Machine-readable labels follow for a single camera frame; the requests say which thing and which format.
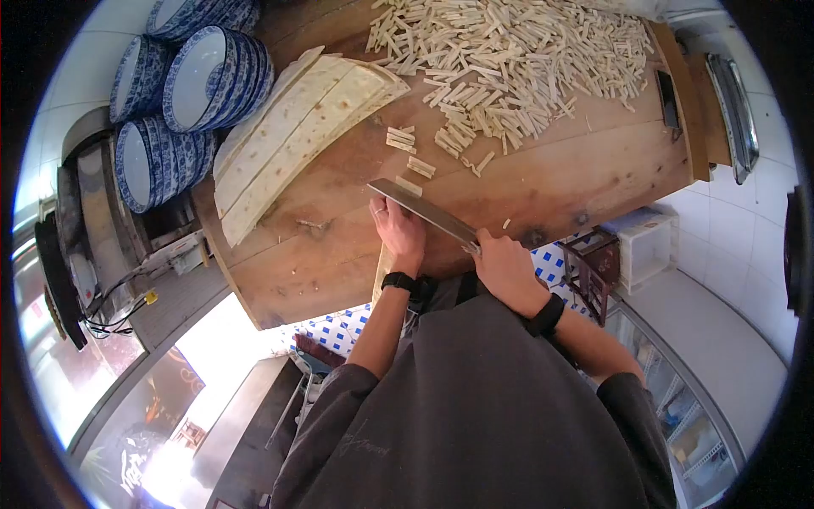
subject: door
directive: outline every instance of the door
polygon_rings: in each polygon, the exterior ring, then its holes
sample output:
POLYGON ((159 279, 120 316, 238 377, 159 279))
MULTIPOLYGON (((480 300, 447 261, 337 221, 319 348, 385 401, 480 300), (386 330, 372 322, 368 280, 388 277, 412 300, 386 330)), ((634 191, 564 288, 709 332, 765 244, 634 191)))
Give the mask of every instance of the door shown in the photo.
POLYGON ((653 394, 656 417, 671 455, 680 507, 706 507, 720 498, 744 463, 732 430, 686 365, 624 303, 605 330, 633 354, 653 394))

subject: cleaver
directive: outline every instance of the cleaver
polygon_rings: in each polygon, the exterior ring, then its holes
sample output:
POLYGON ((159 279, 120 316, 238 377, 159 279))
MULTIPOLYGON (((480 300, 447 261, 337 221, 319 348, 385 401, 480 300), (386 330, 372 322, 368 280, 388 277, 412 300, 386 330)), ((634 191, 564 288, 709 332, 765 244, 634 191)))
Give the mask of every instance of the cleaver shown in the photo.
POLYGON ((480 244, 478 244, 475 229, 451 213, 436 207, 386 178, 374 180, 367 186, 455 237, 463 246, 464 251, 469 254, 480 254, 480 244))

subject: wooden chair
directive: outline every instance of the wooden chair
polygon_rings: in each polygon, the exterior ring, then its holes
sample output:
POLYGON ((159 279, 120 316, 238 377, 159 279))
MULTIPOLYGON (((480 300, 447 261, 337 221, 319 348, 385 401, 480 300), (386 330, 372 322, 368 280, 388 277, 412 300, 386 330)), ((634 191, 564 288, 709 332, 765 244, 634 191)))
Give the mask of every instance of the wooden chair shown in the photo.
POLYGON ((619 282, 619 238, 597 227, 559 246, 565 257, 566 284, 582 297, 599 327, 604 327, 608 295, 619 282), (576 272, 571 270, 571 257, 576 272))

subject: stack of bowls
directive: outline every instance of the stack of bowls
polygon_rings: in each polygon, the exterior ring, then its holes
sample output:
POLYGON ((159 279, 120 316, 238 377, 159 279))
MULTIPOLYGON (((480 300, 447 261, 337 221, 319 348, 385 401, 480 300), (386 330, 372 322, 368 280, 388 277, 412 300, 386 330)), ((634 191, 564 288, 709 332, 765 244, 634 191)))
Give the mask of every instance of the stack of bowls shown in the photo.
POLYGON ((147 18, 147 34, 183 42, 210 24, 251 33, 259 19, 258 0, 158 0, 147 18))
POLYGON ((269 97, 274 68, 262 42, 208 26, 192 35, 164 83, 164 119, 176 133, 231 127, 269 97))
POLYGON ((127 122, 116 141, 116 182, 135 213, 161 205, 204 179, 215 160, 214 133, 176 134, 161 116, 127 122))
POLYGON ((130 42, 110 91, 111 122, 159 111, 164 80, 174 56, 167 46, 143 35, 130 42))

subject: white plastic box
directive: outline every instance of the white plastic box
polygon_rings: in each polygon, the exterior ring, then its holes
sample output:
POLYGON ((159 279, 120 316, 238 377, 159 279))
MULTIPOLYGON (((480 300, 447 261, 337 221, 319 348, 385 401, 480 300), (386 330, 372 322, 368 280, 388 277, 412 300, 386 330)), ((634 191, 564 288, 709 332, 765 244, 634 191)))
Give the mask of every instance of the white plastic box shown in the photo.
POLYGON ((678 256, 678 216, 659 214, 624 228, 619 237, 620 282, 633 294, 647 279, 671 270, 678 256))

